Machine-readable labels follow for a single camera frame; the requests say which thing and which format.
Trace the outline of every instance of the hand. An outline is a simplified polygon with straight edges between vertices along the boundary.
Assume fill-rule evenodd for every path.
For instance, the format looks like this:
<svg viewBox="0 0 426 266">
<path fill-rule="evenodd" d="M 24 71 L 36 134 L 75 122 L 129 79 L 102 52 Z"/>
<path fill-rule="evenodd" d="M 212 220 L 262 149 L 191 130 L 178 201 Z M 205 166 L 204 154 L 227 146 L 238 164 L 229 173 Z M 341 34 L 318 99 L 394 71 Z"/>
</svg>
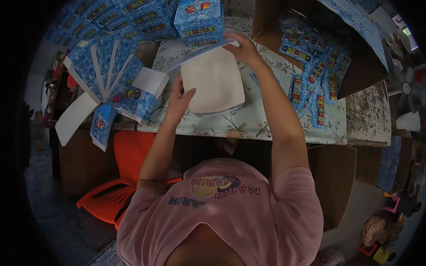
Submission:
<svg viewBox="0 0 426 266">
<path fill-rule="evenodd" d="M 232 44 L 228 44 L 223 48 L 233 53 L 237 59 L 239 59 L 253 71 L 255 68 L 265 65 L 265 62 L 259 55 L 259 52 L 254 46 L 254 43 L 249 38 L 238 32 L 225 32 L 223 36 L 225 39 L 233 38 L 239 42 L 240 47 L 235 47 Z"/>
<path fill-rule="evenodd" d="M 172 91 L 170 92 L 169 106 L 167 107 L 164 122 L 177 126 L 186 110 L 188 109 L 189 102 L 194 97 L 196 88 L 184 94 L 184 87 L 181 80 L 180 73 L 176 74 L 175 81 L 173 82 Z"/>
</svg>

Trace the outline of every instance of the pink t-shirt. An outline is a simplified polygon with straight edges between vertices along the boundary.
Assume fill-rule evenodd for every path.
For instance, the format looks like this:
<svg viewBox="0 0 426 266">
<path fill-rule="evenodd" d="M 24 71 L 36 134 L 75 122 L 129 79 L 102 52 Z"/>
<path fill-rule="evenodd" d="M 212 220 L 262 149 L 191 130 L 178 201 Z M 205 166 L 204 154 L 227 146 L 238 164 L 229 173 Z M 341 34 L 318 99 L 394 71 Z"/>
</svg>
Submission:
<svg viewBox="0 0 426 266">
<path fill-rule="evenodd" d="M 308 266 L 323 229 L 308 169 L 283 172 L 272 191 L 250 165 L 211 159 L 185 172 L 165 195 L 149 188 L 136 191 L 118 229 L 117 253 L 132 266 L 163 266 L 201 223 L 248 266 Z"/>
</svg>

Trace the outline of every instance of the left hand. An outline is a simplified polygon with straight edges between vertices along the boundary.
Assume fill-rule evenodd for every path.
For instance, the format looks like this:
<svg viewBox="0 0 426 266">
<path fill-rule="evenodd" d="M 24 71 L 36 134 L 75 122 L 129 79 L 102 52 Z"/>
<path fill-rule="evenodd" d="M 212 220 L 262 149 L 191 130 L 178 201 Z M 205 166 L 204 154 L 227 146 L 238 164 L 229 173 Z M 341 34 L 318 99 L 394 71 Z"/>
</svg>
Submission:
<svg viewBox="0 0 426 266">
<path fill-rule="evenodd" d="M 196 88 L 191 89 L 184 95 L 184 87 L 181 80 L 181 74 L 176 74 L 175 81 L 173 82 L 172 91 L 170 92 L 169 106 L 167 107 L 164 122 L 177 126 L 186 110 L 188 109 L 189 102 L 194 97 Z"/>
</svg>

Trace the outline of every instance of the floral tablecloth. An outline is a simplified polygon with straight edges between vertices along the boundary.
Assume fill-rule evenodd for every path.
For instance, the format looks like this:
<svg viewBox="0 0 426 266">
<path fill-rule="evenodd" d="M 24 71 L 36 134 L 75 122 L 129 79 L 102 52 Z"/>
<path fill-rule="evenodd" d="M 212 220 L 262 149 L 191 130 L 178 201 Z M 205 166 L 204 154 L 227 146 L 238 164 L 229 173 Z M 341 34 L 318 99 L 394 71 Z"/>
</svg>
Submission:
<svg viewBox="0 0 426 266">
<path fill-rule="evenodd" d="M 251 36 L 253 20 L 250 18 L 225 17 L 225 28 L 229 31 L 239 31 L 246 36 Z M 288 62 L 286 59 L 256 44 L 265 62 L 272 68 L 278 78 L 282 89 L 288 95 L 292 73 L 302 71 Z M 157 52 L 153 69 L 167 71 L 168 67 L 178 58 L 201 47 L 188 47 L 183 40 L 174 39 L 164 41 Z M 252 70 L 241 62 L 238 62 L 244 90 L 245 105 L 242 109 L 226 112 L 209 117 L 196 117 L 190 110 L 182 118 L 176 130 L 177 134 L 210 136 L 210 137 L 237 137 L 244 139 L 272 140 L 269 125 L 266 120 L 265 111 L 259 86 L 250 77 Z M 169 72 L 170 80 L 174 80 L 179 67 Z M 167 110 L 168 98 L 172 82 L 169 82 L 159 98 L 160 104 L 153 112 L 150 122 L 146 125 L 139 124 L 138 131 L 157 132 L 164 119 Z M 337 105 L 326 104 L 325 107 L 325 129 L 314 129 L 312 127 L 311 115 L 308 112 L 299 117 L 307 143 L 323 144 L 346 144 L 346 103 L 345 99 L 337 102 Z"/>
</svg>

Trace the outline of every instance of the person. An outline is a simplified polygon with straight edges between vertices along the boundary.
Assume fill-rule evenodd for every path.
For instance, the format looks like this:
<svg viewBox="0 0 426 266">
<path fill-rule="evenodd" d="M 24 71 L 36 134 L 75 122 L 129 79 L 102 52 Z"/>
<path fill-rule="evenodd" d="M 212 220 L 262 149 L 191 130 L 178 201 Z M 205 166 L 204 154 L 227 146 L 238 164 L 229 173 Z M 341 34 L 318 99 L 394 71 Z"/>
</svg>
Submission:
<svg viewBox="0 0 426 266">
<path fill-rule="evenodd" d="M 323 216 L 298 116 L 253 42 L 238 33 L 225 38 L 239 42 L 224 48 L 259 82 L 273 137 L 272 184 L 246 163 L 216 158 L 166 191 L 176 127 L 196 93 L 183 95 L 177 75 L 118 228 L 117 253 L 128 265 L 308 266 L 318 252 Z"/>
</svg>

